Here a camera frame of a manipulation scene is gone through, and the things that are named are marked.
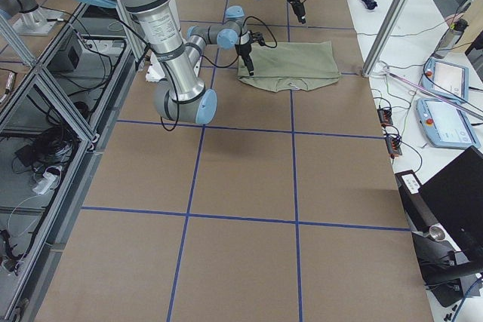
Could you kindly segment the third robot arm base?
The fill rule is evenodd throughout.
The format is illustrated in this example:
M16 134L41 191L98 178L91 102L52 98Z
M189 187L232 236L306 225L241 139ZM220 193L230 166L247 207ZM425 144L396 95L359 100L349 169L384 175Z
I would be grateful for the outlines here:
M64 23L62 11L45 10L36 0L1 0L1 18L9 21L17 14L12 34L46 36L56 24Z

